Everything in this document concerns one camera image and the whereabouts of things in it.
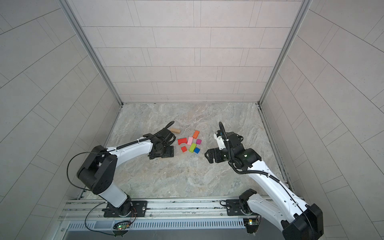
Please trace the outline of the orange wood block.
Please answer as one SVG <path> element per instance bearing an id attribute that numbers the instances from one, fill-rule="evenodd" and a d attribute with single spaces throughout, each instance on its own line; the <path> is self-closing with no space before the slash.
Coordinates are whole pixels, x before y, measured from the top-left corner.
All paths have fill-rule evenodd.
<path id="1" fill-rule="evenodd" d="M 199 131 L 195 131 L 194 134 L 193 134 L 193 139 L 194 140 L 197 140 L 198 139 L 198 136 L 199 136 L 200 132 Z"/>

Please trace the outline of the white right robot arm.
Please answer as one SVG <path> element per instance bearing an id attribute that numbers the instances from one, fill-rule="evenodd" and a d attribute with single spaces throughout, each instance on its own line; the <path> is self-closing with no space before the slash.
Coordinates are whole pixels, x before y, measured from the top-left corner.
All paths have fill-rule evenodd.
<path id="1" fill-rule="evenodd" d="M 286 240 L 318 240 L 324 234 L 323 212 L 295 195 L 270 170 L 253 149 L 245 149 L 243 137 L 234 132 L 218 130 L 214 134 L 218 147 L 205 153 L 209 163 L 228 162 L 239 175 L 249 175 L 271 197 L 273 203 L 249 189 L 240 196 L 247 215 L 260 215 L 282 231 Z"/>

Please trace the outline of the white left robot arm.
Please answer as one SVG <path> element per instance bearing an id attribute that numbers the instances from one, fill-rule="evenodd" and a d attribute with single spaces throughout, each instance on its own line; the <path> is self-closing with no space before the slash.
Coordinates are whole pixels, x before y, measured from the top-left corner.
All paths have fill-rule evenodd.
<path id="1" fill-rule="evenodd" d="M 77 172 L 77 178 L 95 195 L 107 201 L 103 209 L 105 218 L 127 217 L 135 214 L 131 197 L 114 182 L 116 169 L 141 155 L 149 159 L 172 158 L 176 136 L 168 129 L 117 147 L 96 146 Z"/>

